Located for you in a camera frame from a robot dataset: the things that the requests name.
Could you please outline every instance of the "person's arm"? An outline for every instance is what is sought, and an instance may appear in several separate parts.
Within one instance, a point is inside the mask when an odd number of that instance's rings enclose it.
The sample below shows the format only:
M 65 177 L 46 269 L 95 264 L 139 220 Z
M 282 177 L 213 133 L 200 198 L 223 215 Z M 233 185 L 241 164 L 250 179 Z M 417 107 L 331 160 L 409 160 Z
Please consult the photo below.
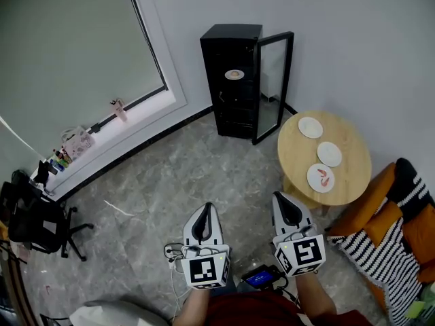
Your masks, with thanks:
M 310 320 L 324 314 L 337 314 L 334 302 L 320 285 L 314 273 L 298 275 L 296 286 L 300 307 Z
M 209 299 L 210 290 L 192 290 L 173 326 L 203 326 Z

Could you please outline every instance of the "tabletop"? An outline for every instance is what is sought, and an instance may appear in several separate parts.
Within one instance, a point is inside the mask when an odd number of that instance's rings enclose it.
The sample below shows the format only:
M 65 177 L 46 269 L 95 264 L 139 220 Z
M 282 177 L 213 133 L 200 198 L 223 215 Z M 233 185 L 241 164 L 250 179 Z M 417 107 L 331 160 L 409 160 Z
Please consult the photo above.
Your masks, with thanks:
M 302 117 L 318 120 L 324 133 L 318 139 L 305 137 L 298 128 Z M 340 165 L 331 168 L 335 176 L 334 187 L 319 193 L 310 187 L 307 171 L 321 163 L 317 146 L 324 141 L 337 145 L 343 155 Z M 325 111 L 305 111 L 292 116 L 283 125 L 278 138 L 278 157 L 286 177 L 306 197 L 324 205 L 343 205 L 353 202 L 367 188 L 372 176 L 370 153 L 353 124 L 344 118 Z

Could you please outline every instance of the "glass pane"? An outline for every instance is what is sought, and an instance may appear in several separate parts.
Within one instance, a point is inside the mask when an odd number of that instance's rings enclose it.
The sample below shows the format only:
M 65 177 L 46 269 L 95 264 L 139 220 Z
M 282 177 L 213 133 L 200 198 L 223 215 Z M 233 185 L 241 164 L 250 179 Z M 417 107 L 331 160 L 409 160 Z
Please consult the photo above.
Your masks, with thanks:
M 0 29 L 0 116 L 46 157 L 162 86 L 131 0 L 0 0 Z
M 281 40 L 262 46 L 261 48 L 258 138 L 278 123 L 286 44 L 287 40 Z
M 26 146 L 0 122 L 0 189 L 11 181 L 12 173 L 21 169 L 31 175 L 38 167 L 39 155 Z

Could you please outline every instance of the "open cabinet door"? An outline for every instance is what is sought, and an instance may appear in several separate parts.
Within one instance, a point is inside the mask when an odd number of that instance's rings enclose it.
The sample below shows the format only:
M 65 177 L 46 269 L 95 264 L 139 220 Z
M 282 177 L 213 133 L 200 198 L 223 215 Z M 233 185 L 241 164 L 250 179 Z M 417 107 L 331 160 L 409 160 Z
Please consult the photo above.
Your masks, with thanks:
M 291 31 L 258 40 L 254 145 L 281 125 L 292 66 L 293 40 L 294 33 Z

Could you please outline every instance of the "orange sofa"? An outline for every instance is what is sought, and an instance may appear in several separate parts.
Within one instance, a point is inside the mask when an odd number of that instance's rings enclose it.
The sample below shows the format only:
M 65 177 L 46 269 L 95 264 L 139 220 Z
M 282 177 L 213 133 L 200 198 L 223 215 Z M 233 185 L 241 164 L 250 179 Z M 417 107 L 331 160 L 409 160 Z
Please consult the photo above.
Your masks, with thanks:
M 375 246 L 379 245 L 391 225 L 402 216 L 396 203 L 386 202 L 386 195 L 395 181 L 395 168 L 396 165 L 391 163 L 370 182 L 362 196 L 349 205 L 328 232 L 329 236 L 349 236 L 364 229 Z M 433 206 L 428 204 L 414 219 L 405 223 L 402 229 L 408 249 L 412 250 L 420 264 L 418 280 L 422 283 L 435 281 L 435 250 L 432 246 L 435 242 Z M 366 282 L 386 311 L 383 290 L 367 279 Z

